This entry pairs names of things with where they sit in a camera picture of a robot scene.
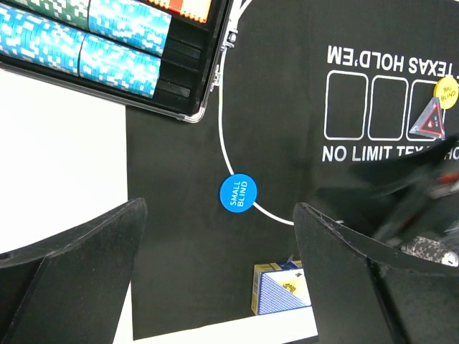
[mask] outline poker table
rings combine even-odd
[[[433,139],[410,129],[437,81],[459,78],[458,28],[453,0],[254,0],[227,53],[221,113],[218,91],[193,126],[128,108],[129,195],[151,209],[135,336],[251,316],[254,264],[297,257],[296,202],[328,214],[315,191],[360,187],[352,163],[427,149]],[[442,115],[457,133],[459,105]],[[257,186],[240,214],[219,200],[232,173]]]

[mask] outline white line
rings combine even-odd
[[[333,74],[343,74],[343,75],[356,75],[359,77],[364,77],[366,80],[366,87],[365,87],[365,109],[364,109],[364,120],[362,123],[361,127],[361,135],[358,138],[333,138],[331,136],[327,135],[327,118],[328,118],[328,88],[330,85],[330,76]],[[365,135],[365,122],[366,122],[366,106],[368,104],[368,77],[363,74],[363,73],[356,73],[356,72],[345,72],[342,70],[331,70],[328,75],[327,75],[327,83],[326,83],[326,89],[325,89],[325,120],[323,123],[323,136],[329,141],[360,141],[362,138],[364,138]]]
[[[402,119],[402,131],[400,132],[400,136],[398,138],[373,138],[372,135],[370,134],[370,130],[372,127],[372,115],[373,115],[373,98],[374,98],[374,82],[377,79],[388,79],[388,80],[397,80],[397,81],[404,81],[406,84],[406,90],[405,90],[405,95],[404,95],[404,107],[403,107],[403,119]],[[406,80],[404,77],[390,77],[386,75],[377,75],[376,77],[373,78],[372,80],[372,98],[370,100],[370,114],[368,117],[368,138],[371,141],[400,141],[403,137],[403,132],[404,132],[404,119],[407,114],[407,103],[408,103],[408,80]]]
[[[408,110],[408,119],[407,119],[407,130],[406,130],[406,136],[407,136],[407,139],[408,141],[412,141],[412,142],[433,142],[435,141],[434,138],[411,138],[410,137],[410,118],[411,118],[411,109],[412,109],[412,101],[413,101],[413,91],[415,89],[415,85],[417,83],[420,83],[420,84],[432,84],[432,85],[436,85],[437,83],[435,81],[431,81],[431,80],[421,80],[421,79],[417,79],[415,81],[413,81],[413,83],[411,84],[411,93],[410,93],[410,108]],[[446,110],[443,110],[443,119],[442,119],[442,122],[443,124],[445,124],[445,117],[446,117]]]
[[[247,9],[249,4],[252,2],[252,0],[247,0],[244,5],[241,7],[240,11],[240,16],[244,13],[244,11]],[[218,133],[219,133],[219,139],[220,139],[220,146],[222,147],[222,153],[223,153],[223,159],[224,162],[227,165],[228,171],[231,175],[235,174],[231,167],[230,160],[228,158],[227,154],[227,149],[224,145],[224,138],[223,138],[223,75],[224,75],[224,62],[227,57],[227,50],[225,49],[222,53],[222,59],[220,60],[220,85],[218,87]],[[261,205],[254,203],[253,206],[261,211],[264,215],[270,217],[273,220],[276,220],[278,222],[281,222],[283,224],[288,224],[289,226],[293,226],[292,221],[288,221],[285,219],[281,219],[280,217],[271,214],[269,211],[264,209]]]

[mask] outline blue poker chip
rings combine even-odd
[[[1,52],[3,54],[9,54],[7,49],[7,42],[12,36],[14,30],[14,17],[11,17],[9,12],[9,6],[0,3],[0,16],[1,16]]]
[[[0,54],[3,52],[3,38],[2,38],[2,33],[3,33],[3,18],[4,18],[4,15],[2,14],[2,7],[0,6]]]
[[[232,213],[242,213],[252,207],[257,199],[257,184],[247,174],[228,177],[220,187],[220,202]]]
[[[10,7],[7,16],[9,16],[10,20],[6,26],[8,31],[6,33],[4,49],[8,55],[17,58],[22,44],[21,38],[16,38],[18,34],[22,34],[22,22],[20,20],[22,11],[15,11]]]

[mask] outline white floor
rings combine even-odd
[[[128,199],[121,105],[0,70],[0,156],[0,253],[86,222]],[[136,343],[278,344],[313,335],[312,311],[301,309]],[[128,293],[115,343],[132,342]]]

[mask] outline green poker chip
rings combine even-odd
[[[7,0],[35,13],[88,30],[87,16],[90,0]]]

